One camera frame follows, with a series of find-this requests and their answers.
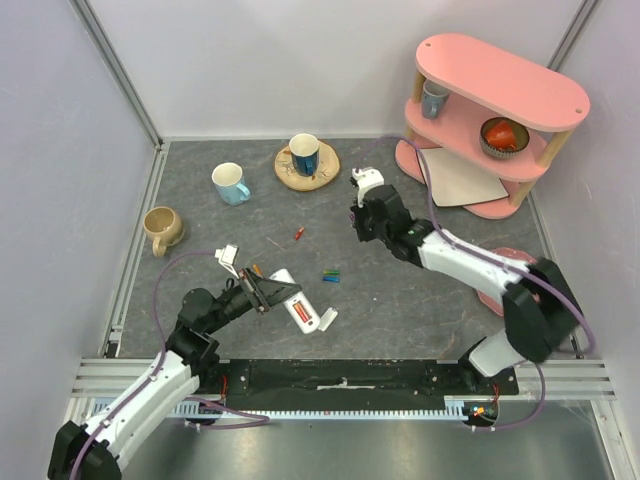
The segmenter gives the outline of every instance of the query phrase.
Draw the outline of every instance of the woven bowl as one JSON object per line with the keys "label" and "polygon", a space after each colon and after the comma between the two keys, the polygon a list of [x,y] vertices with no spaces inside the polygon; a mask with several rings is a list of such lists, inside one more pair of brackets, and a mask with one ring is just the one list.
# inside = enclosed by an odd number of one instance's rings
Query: woven bowl
{"label": "woven bowl", "polygon": [[[487,142],[485,135],[489,130],[491,130],[500,120],[505,120],[511,129],[513,130],[513,135],[516,137],[516,149],[515,150],[502,150],[500,148],[492,147]],[[482,124],[480,128],[480,147],[482,147],[482,151],[490,156],[491,158],[495,158],[496,160],[507,160],[511,157],[516,156],[529,145],[529,131],[527,127],[519,124],[518,122],[514,122],[510,118],[505,117],[494,117],[490,118],[486,122]]]}

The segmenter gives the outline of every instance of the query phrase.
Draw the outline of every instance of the wall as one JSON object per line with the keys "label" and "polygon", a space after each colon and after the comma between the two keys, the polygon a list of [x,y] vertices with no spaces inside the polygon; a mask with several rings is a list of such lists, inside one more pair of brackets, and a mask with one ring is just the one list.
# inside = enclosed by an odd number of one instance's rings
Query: wall
{"label": "wall", "polygon": [[0,477],[43,478],[153,149],[69,2],[0,20]]}
{"label": "wall", "polygon": [[635,0],[601,2],[563,73],[591,112],[535,188],[551,247],[640,445],[640,34]]}
{"label": "wall", "polygon": [[404,130],[415,48],[460,31],[546,64],[580,0],[91,0],[163,136]]}

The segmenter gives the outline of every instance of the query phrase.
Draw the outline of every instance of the pink shelf tier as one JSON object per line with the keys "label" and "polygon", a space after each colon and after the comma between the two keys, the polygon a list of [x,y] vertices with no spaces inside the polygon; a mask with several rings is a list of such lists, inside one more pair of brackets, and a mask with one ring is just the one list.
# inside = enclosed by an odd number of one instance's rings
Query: pink shelf tier
{"label": "pink shelf tier", "polygon": [[426,78],[536,130],[571,130],[589,113],[588,95],[570,78],[467,35],[427,38],[416,66]]}
{"label": "pink shelf tier", "polygon": [[[420,148],[433,148],[433,143],[422,137],[416,138],[415,143]],[[396,146],[396,162],[398,163],[400,170],[419,182],[424,183],[420,167],[416,160],[415,150],[409,144],[402,141],[398,142],[398,145]],[[513,195],[519,186],[517,182],[510,182],[508,180],[502,180],[502,184],[509,195]],[[518,207],[514,207],[509,203],[509,197],[494,200],[492,202],[465,205],[464,208],[479,217],[488,218],[490,220],[506,218],[515,213],[518,209]]]}
{"label": "pink shelf tier", "polygon": [[513,158],[495,160],[485,155],[480,147],[480,127],[496,114],[460,95],[451,94],[435,120],[424,118],[420,104],[413,103],[411,99],[405,105],[404,114],[409,126],[419,135],[504,180],[528,182],[536,180],[547,170],[536,164],[546,142],[533,131],[529,131],[529,146]]}

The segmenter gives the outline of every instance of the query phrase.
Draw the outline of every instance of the black base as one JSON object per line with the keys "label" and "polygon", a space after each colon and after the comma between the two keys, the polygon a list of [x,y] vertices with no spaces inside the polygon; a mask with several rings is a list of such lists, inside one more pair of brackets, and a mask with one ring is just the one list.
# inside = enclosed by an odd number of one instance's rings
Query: black base
{"label": "black base", "polygon": [[[441,410],[446,395],[517,395],[513,369],[475,385],[457,362],[437,360],[231,360],[218,365],[200,389],[220,393],[227,377],[227,406],[241,410]],[[344,383],[362,389],[321,389]]]}

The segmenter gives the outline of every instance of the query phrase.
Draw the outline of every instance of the white battery pack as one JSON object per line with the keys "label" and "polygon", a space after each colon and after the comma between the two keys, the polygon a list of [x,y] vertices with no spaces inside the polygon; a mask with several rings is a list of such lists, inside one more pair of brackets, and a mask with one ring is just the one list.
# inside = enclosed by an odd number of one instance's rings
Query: white battery pack
{"label": "white battery pack", "polygon": [[[296,283],[286,268],[278,270],[269,277],[271,280],[279,282]],[[293,297],[286,300],[284,307],[293,317],[302,333],[315,332],[320,326],[320,316],[315,311],[306,295],[302,292],[296,293]]]}

